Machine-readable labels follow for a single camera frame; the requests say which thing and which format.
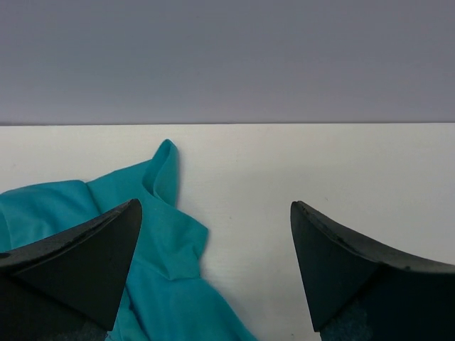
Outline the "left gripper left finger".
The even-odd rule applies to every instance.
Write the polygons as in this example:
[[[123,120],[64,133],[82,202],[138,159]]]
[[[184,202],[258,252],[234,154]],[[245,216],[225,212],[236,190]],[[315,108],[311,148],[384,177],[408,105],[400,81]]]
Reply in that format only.
[[[1,253],[2,340],[105,340],[141,229],[138,199]]]

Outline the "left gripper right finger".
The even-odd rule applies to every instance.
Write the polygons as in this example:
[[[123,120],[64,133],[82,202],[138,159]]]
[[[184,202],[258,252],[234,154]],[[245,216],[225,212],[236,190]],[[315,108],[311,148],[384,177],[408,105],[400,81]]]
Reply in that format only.
[[[291,233],[322,340],[453,340],[454,266],[389,247],[305,202]]]

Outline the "teal t shirt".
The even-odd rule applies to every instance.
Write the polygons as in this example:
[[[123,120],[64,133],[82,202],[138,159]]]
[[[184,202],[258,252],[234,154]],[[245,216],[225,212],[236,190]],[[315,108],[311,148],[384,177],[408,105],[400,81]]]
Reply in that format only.
[[[1,195],[6,251],[81,224],[131,199],[142,224],[108,340],[252,340],[225,299],[200,274],[208,229],[176,207],[178,149],[89,182],[29,185]]]

